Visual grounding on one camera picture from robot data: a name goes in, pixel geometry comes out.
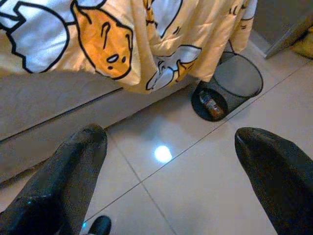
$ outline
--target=mesh trash can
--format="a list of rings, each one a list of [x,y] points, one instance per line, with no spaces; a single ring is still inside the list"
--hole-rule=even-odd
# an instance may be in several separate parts
[[[208,121],[219,121],[248,99],[257,96],[263,89],[263,78],[258,68],[242,55],[225,52],[227,58],[215,70],[210,82],[200,82],[192,95],[195,112]],[[221,107],[224,116],[213,119],[201,103],[199,93],[207,92]]]

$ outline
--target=tile floor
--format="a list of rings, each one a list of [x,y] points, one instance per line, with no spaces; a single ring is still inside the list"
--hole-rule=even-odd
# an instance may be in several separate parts
[[[189,86],[108,128],[108,155],[81,234],[101,214],[112,218],[112,235],[276,234],[237,159],[234,134],[261,127],[313,156],[313,61],[290,50],[264,60],[251,43],[242,54],[265,86],[224,120],[199,118]],[[0,211],[32,173],[0,186]]]

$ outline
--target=yellow object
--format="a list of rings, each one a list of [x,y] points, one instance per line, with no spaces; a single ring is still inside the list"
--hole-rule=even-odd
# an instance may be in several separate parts
[[[292,46],[292,50],[309,58],[313,58],[313,26],[308,29],[308,35]]]
[[[150,93],[209,81],[227,41],[245,48],[257,0],[33,0],[0,6],[0,76],[98,72]]]

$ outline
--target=trash can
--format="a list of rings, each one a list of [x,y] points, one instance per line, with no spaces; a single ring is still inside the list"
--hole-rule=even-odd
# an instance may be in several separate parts
[[[201,81],[192,95],[195,112],[208,121],[219,121],[263,89],[263,78],[258,68],[247,58],[233,52],[224,52],[227,60],[217,66],[209,82]],[[213,119],[201,103],[199,93],[207,92],[223,110],[224,115]]]

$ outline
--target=cartoon egg yolk print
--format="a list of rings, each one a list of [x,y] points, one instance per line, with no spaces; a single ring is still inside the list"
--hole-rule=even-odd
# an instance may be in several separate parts
[[[121,79],[131,70],[133,32],[101,9],[72,7],[79,40],[86,56],[95,69]]]

